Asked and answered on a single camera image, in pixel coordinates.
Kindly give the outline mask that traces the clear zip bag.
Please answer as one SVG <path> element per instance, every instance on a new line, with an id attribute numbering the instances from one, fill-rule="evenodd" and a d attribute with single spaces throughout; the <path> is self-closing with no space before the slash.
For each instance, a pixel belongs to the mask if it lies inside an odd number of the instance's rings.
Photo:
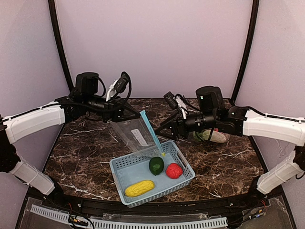
<path id="1" fill-rule="evenodd" d="M 212 129 L 205 129 L 201 132 L 193 132 L 193 137 L 195 140 L 200 142 L 213 142 L 213 143 L 226 143 L 230 135 L 219 132 L 217 128 L 214 130 Z"/>
<path id="2" fill-rule="evenodd" d="M 144 110 L 140 112 L 140 117 L 137 119 L 117 123 L 110 122 L 110 125 L 136 156 L 165 156 L 161 143 Z"/>

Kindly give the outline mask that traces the green cucumber toy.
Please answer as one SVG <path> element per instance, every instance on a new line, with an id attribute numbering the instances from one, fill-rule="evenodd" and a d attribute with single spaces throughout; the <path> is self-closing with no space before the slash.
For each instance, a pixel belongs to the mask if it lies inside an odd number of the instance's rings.
<path id="1" fill-rule="evenodd" d="M 205 142 L 203 132 L 193 132 L 193 138 L 199 142 Z"/>

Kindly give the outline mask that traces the clear zip top bag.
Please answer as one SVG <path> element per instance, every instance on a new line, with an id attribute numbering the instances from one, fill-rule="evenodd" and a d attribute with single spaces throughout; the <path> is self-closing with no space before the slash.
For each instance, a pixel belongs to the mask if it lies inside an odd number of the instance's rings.
<path id="1" fill-rule="evenodd" d="M 212 129 L 205 129 L 201 132 L 193 132 L 193 137 L 195 140 L 200 142 L 213 142 L 213 143 L 226 143 L 230 135 L 219 132 L 217 128 L 214 130 Z"/>

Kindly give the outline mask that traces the white bitter gourd toy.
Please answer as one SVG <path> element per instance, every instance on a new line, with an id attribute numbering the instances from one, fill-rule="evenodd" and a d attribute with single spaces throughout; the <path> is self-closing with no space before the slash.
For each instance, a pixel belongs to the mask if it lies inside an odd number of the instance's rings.
<path id="1" fill-rule="evenodd" d="M 221 132 L 212 131 L 212 130 L 206 130 L 205 132 L 207 135 L 207 141 L 222 144 L 228 140 L 227 136 Z"/>

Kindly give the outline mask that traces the light blue plastic basket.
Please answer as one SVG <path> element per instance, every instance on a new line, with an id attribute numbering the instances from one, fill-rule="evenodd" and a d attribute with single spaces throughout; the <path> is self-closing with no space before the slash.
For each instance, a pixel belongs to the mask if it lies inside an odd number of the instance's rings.
<path id="1" fill-rule="evenodd" d="M 189 185 L 195 177 L 194 170 L 174 141 L 163 142 L 161 146 L 165 153 L 163 157 L 164 167 L 167 168 L 171 163 L 177 163 L 183 170 L 183 174 L 179 178 L 171 179 L 165 171 L 159 175 L 153 175 L 149 170 L 150 158 L 147 156 L 136 156 L 131 153 L 110 161 L 110 168 L 119 197 L 127 207 L 133 208 L 177 191 Z M 125 190 L 129 186 L 145 180 L 152 181 L 155 188 L 137 197 L 126 196 Z"/>

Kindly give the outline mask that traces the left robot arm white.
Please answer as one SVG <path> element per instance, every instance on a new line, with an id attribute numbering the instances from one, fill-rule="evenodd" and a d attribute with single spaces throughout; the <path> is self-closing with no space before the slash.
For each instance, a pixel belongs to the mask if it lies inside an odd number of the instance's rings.
<path id="1" fill-rule="evenodd" d="M 62 192 L 60 185 L 28 163 L 16 149 L 19 140 L 37 136 L 53 126 L 73 122 L 89 114 L 99 122 L 123 122 L 140 117 L 140 113 L 128 104 L 132 81 L 122 72 L 102 95 L 98 84 L 102 79 L 97 73 L 85 72 L 76 77 L 75 87 L 69 95 L 32 110 L 0 119 L 0 170 L 15 176 L 23 184 L 51 197 Z"/>

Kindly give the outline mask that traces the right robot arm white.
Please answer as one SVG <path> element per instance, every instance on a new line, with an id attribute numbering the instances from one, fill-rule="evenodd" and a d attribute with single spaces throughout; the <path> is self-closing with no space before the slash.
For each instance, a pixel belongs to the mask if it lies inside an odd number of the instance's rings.
<path id="1" fill-rule="evenodd" d="M 188 112 L 186 99 L 168 92 L 164 98 L 177 112 L 155 130 L 156 134 L 172 140 L 186 139 L 190 132 L 206 129 L 236 136 L 259 136 L 295 145 L 295 149 L 267 173 L 252 181 L 249 192 L 266 195 L 290 178 L 305 171 L 305 120 L 262 113 L 252 107 L 225 108 L 221 89 L 204 86 L 196 90 L 199 108 Z"/>

